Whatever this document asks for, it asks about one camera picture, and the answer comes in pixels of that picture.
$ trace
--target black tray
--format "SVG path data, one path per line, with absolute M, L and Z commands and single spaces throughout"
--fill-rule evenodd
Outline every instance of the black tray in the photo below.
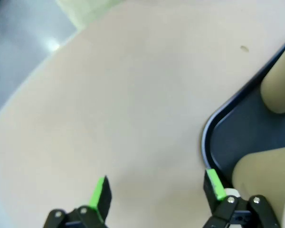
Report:
M 207 168 L 217 171 L 224 187 L 232 187 L 236 163 L 249 153 L 285 147 L 285 114 L 264 105 L 260 85 L 285 51 L 285 44 L 257 74 L 208 120 L 201 142 Z

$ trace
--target floor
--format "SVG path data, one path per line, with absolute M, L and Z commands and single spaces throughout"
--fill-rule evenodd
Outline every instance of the floor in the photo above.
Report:
M 0 108 L 76 28 L 55 0 L 0 1 Z

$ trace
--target small mark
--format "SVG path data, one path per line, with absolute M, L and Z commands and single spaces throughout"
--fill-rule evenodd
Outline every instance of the small mark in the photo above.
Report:
M 240 48 L 245 52 L 249 52 L 249 48 L 247 48 L 246 46 L 241 45 Z

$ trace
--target round table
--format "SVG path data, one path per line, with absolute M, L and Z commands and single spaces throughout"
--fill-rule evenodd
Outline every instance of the round table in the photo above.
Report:
M 0 227 L 42 227 L 105 174 L 108 227 L 202 227 L 203 126 L 284 42 L 285 0 L 111 9 L 0 111 Z

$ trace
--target screw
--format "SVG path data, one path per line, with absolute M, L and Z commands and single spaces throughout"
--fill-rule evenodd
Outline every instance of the screw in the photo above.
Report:
M 229 197 L 229 198 L 227 199 L 227 201 L 228 201 L 228 203 L 234 203 L 234 198 L 233 198 L 233 197 Z
M 253 202 L 254 203 L 259 203 L 260 202 L 260 198 L 259 197 L 254 197 Z
M 62 215 L 61 211 L 57 211 L 57 212 L 55 213 L 55 217 L 56 217 L 56 218 L 59 218 L 61 215 Z
M 86 211 L 87 211 L 86 208 L 81 208 L 80 213 L 81 214 L 86 214 Z

